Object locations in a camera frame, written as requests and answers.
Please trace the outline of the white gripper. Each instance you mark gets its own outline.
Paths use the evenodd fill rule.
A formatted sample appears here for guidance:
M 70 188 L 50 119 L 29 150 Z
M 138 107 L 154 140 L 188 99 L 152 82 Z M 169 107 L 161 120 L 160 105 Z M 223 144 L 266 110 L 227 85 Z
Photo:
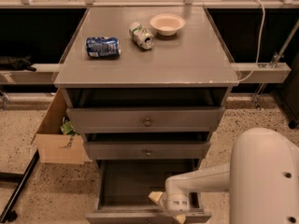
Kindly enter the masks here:
M 190 211 L 190 201 L 185 194 L 168 195 L 166 192 L 152 191 L 149 194 L 149 199 L 161 206 L 166 213 L 174 216 L 174 220 L 178 224 L 185 223 L 186 216 L 184 214 Z

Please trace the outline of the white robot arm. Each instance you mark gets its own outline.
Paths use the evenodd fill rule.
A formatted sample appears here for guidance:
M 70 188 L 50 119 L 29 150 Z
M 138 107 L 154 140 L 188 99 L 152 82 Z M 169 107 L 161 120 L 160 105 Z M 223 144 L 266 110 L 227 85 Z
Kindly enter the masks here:
M 179 224 L 190 211 L 190 195 L 230 193 L 230 224 L 299 223 L 299 147 L 265 128 L 237 138 L 230 161 L 165 180 L 165 191 L 149 198 Z

